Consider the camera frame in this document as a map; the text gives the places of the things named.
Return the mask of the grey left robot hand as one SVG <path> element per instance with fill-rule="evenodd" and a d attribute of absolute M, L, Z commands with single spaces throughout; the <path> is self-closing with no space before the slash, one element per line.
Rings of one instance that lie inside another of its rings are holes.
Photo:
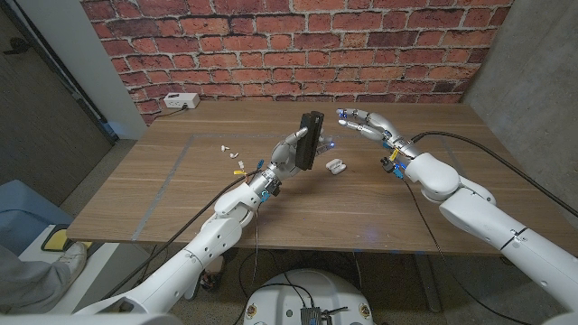
<path fill-rule="evenodd" d="M 300 128 L 275 146 L 271 155 L 271 162 L 249 183 L 251 190 L 260 198 L 263 197 L 264 193 L 267 196 L 275 196 L 280 191 L 280 184 L 283 180 L 293 177 L 301 171 L 295 163 L 296 149 L 298 141 L 307 134 L 307 127 Z"/>

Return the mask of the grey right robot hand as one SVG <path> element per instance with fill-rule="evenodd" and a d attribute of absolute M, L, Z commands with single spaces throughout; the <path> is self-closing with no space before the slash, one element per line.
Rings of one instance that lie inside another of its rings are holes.
<path fill-rule="evenodd" d="M 338 108 L 336 113 L 341 126 L 356 130 L 369 140 L 381 143 L 390 152 L 389 160 L 400 163 L 404 168 L 423 153 L 378 113 L 357 108 Z"/>

